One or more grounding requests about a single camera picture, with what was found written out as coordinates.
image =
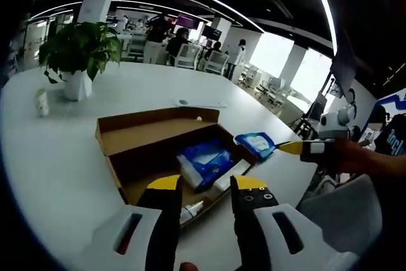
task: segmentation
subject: blue and white package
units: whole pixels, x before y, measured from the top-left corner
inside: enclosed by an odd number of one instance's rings
[[[268,158],[275,150],[275,143],[264,132],[238,135],[235,140],[245,146],[260,161]]]
[[[234,165],[231,153],[221,147],[218,140],[188,147],[177,158],[182,177],[195,190],[210,187]]]

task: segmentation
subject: person's hand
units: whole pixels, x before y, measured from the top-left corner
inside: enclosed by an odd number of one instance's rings
[[[179,271],[199,271],[193,263],[181,263]]]
[[[334,148],[327,153],[324,165],[340,173],[406,176],[406,156],[382,155],[346,140],[335,141]]]

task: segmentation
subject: white table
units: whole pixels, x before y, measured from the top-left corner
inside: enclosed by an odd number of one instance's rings
[[[122,50],[127,51],[128,44],[133,36],[130,33],[117,34],[117,38],[122,41]]]
[[[303,113],[307,113],[310,109],[310,105],[307,104],[305,101],[300,100],[299,98],[295,98],[294,96],[288,96],[287,100],[295,105],[298,109],[302,110]]]
[[[39,118],[34,94],[46,87],[51,107]],[[56,102],[61,85],[50,85],[39,69],[11,78],[1,99],[1,144],[11,187],[32,230],[46,248],[67,261],[90,242],[93,230],[123,201],[95,138],[96,118],[174,107],[177,98],[225,102],[219,123],[231,134],[266,131],[276,143],[299,138],[269,110],[224,77],[168,66],[109,63],[93,94],[81,102]],[[296,206],[316,165],[275,152],[249,176],[264,180],[280,203]],[[180,237],[176,266],[199,270],[240,266],[230,196]]]

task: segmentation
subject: box lid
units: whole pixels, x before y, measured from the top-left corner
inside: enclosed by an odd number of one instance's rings
[[[114,155],[217,124],[218,116],[214,109],[177,107],[102,117],[96,137],[104,154]]]

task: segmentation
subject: open cardboard box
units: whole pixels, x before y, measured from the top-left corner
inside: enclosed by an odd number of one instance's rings
[[[199,143],[219,139],[236,164],[254,165],[256,157],[234,143],[218,116],[218,110],[178,107],[99,118],[96,137],[124,202],[136,205],[149,183],[180,174],[179,151]],[[204,201],[201,214],[223,195],[212,200],[205,194],[184,182],[182,206]]]

